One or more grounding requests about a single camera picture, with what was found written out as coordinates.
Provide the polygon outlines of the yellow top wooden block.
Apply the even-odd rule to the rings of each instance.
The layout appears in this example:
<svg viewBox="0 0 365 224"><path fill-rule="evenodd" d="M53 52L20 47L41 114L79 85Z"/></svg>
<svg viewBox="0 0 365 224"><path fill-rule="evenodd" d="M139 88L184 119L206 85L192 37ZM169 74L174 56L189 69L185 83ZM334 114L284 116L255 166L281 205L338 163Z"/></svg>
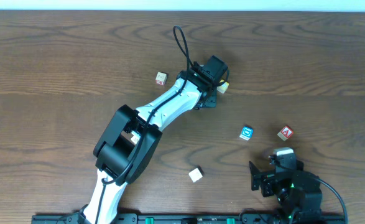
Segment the yellow top wooden block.
<svg viewBox="0 0 365 224"><path fill-rule="evenodd" d="M229 83L223 79L220 80L221 85L217 87L217 91L224 94L229 87Z"/></svg>

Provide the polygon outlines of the red letter A block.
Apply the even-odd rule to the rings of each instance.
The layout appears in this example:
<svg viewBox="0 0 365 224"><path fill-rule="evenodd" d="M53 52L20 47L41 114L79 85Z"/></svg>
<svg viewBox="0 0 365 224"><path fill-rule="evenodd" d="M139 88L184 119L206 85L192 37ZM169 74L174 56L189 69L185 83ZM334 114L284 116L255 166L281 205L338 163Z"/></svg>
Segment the red letter A block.
<svg viewBox="0 0 365 224"><path fill-rule="evenodd" d="M289 126L284 126L277 133L278 137L281 138L283 141L288 140L293 134L294 134L294 131Z"/></svg>

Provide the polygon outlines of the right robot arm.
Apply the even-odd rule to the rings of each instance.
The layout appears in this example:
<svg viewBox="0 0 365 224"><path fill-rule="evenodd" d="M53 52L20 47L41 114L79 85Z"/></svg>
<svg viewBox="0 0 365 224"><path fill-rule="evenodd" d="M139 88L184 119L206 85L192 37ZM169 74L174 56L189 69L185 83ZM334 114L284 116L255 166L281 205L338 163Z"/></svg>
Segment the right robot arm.
<svg viewBox="0 0 365 224"><path fill-rule="evenodd" d="M263 197L275 196L280 205L269 218L270 223L310 223L321 220L322 192L316 176L303 170L295 153L269 156L273 170L261 171L249 163L251 190Z"/></svg>

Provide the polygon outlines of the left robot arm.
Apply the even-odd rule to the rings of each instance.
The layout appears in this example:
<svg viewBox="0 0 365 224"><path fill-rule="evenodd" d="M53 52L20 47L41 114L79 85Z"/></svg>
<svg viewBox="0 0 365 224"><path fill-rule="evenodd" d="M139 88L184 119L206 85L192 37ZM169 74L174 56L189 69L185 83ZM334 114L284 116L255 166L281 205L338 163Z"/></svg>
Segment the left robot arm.
<svg viewBox="0 0 365 224"><path fill-rule="evenodd" d="M228 76L228 66L213 55L204 65L182 70L173 86L147 105L120 107L93 150L98 180L78 222L111 223L126 187L149 164L162 131L184 112L201 107Z"/></svg>

